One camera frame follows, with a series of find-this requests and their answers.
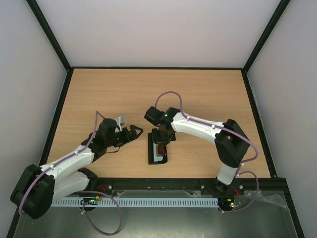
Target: black metal frame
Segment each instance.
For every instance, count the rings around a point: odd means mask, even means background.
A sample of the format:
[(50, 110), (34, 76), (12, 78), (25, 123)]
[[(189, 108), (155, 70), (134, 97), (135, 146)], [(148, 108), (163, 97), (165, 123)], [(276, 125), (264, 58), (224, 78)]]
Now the black metal frame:
[[(286, 9), (287, 5), (289, 4), (290, 0), (281, 0), (279, 5), (277, 6), (273, 16), (271, 17), (270, 21), (268, 22), (265, 30), (263, 31), (260, 39), (258, 40), (255, 48), (253, 49), (250, 57), (248, 58), (245, 66), (243, 68), (227, 68), (227, 67), (71, 67), (68, 63), (66, 56), (64, 55), (57, 39), (55, 38), (49, 24), (47, 23), (41, 9), (39, 8), (36, 0), (26, 0), (33, 11), (35, 17), (37, 18), (39, 24), (41, 25), (42, 29), (44, 30), (46, 36), (48, 37), (50, 43), (52, 44), (53, 48), (55, 49), (59, 59), (61, 60), (62, 64), (64, 65), (67, 76), (64, 82), (64, 86), (58, 101), (57, 109), (55, 111), (53, 121), (50, 127), (50, 131), (45, 143), (45, 147), (40, 159), (40, 165), (45, 164), (48, 159), (48, 155), (51, 150), (51, 146), (53, 143), (53, 138), (57, 129), (58, 121), (60, 118), (60, 114), (65, 102), (65, 98), (67, 95), (68, 87), (70, 84), (70, 80), (73, 74), (74, 69), (76, 68), (104, 68), (104, 69), (196, 69), (196, 70), (240, 70), (243, 76), (243, 80), (245, 83), (246, 91), (249, 97), (250, 105), (252, 108), (252, 112), (254, 115), (254, 119), (256, 122), (256, 126), (259, 132), (260, 140), (262, 143), (264, 155), (266, 158), (267, 166), (269, 169), (269, 173), (271, 178), (260, 178), (259, 184), (261, 190), (275, 190), (275, 191), (283, 191), (286, 202), (288, 207), (290, 208), (290, 213), (294, 222), (294, 226), (297, 232), (298, 237), (304, 237), (304, 233), (302, 227), (300, 225), (294, 203), (286, 182), (284, 178), (278, 178), (276, 169), (274, 166), (274, 162), (272, 160), (272, 156), (268, 147), (268, 143), (265, 137), (262, 121), (258, 112), (258, 108), (254, 99), (254, 95), (252, 93), (252, 89), (250, 86), (250, 82), (248, 80), (247, 73), (255, 61), (257, 55), (261, 51), (263, 45), (265, 44), (266, 40), (270, 36), (273, 28), (277, 24), (278, 20), (282, 16), (284, 10)], [(99, 178), (99, 183), (104, 184), (105, 187), (111, 185), (110, 190), (148, 190), (148, 189), (166, 189), (166, 187), (171, 187), (173, 190), (200, 190), (202, 194), (208, 194), (208, 186), (211, 182), (213, 182), (214, 178)], [(245, 190), (255, 190), (256, 189), (256, 181), (254, 178), (237, 178), (235, 179), (237, 183), (243, 185)], [(9, 232), (7, 234), (7, 238), (11, 238), (14, 235), (17, 223), (19, 220), (19, 214), (16, 210)]]

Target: wooden tabletop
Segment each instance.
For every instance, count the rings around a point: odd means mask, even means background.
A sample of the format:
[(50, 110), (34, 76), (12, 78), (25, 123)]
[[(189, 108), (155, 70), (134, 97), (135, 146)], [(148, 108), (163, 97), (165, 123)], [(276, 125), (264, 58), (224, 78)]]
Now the wooden tabletop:
[[(177, 133), (167, 146), (168, 162), (148, 164), (147, 133), (154, 128), (144, 119), (158, 95), (176, 91), (186, 113), (213, 121), (233, 119), (258, 147), (257, 160), (241, 169), (260, 178), (269, 172), (239, 70), (173, 69), (75, 69), (62, 109), (48, 162), (73, 151), (93, 130), (95, 111), (107, 118), (124, 115), (126, 124), (144, 129), (138, 140), (108, 153), (87, 166), (99, 177), (108, 178), (214, 178), (221, 162), (216, 147), (192, 135)], [(163, 96), (158, 109), (179, 108), (175, 95)], [(249, 148), (245, 159), (254, 155)]]

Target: gray floor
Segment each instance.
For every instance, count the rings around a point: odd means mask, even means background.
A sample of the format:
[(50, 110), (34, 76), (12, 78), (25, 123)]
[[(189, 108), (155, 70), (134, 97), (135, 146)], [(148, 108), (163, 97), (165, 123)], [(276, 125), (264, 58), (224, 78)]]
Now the gray floor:
[[(245, 211), (221, 214), (216, 208), (123, 208), (124, 226), (116, 238), (292, 238), (297, 237), (289, 211), (273, 202), (256, 201)], [(119, 221), (116, 208), (90, 214), (105, 232)], [(101, 238), (79, 208), (51, 208), (44, 216), (20, 219), (16, 238)]]

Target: white wall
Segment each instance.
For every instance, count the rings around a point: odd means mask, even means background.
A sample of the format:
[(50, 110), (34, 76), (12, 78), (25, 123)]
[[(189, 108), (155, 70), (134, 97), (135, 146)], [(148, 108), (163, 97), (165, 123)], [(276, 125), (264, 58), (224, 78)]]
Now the white wall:
[(25, 0), (0, 7), (0, 237), (16, 206), (10, 195), (23, 170), (37, 164), (66, 71)]
[(72, 66), (243, 67), (279, 0), (38, 0)]
[(316, 237), (317, 1), (291, 1), (249, 72), (278, 175)]

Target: wooden table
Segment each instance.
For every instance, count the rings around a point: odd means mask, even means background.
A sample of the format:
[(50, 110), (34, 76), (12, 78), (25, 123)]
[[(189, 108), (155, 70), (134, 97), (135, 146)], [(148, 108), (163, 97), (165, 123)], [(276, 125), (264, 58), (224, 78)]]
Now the wooden table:
[[(157, 96), (165, 91), (178, 92), (183, 98), (184, 111), (190, 115), (213, 121), (237, 121), (260, 152), (258, 159), (246, 163), (241, 171), (251, 170), (260, 178), (269, 178), (239, 70), (75, 69), (48, 162), (73, 151), (88, 137), (98, 110), (112, 119), (125, 115), (125, 126), (134, 124), (144, 129), (138, 140), (124, 145), (118, 153), (105, 154), (87, 166), (99, 177), (216, 177), (221, 166), (216, 147), (184, 133), (177, 133), (176, 141), (168, 145), (166, 164), (148, 165), (147, 133), (153, 126), (144, 119), (144, 114), (154, 105)], [(179, 108), (177, 96), (165, 95), (160, 99), (160, 110), (165, 111), (169, 107)], [(254, 151), (250, 148), (245, 158), (253, 155)]]

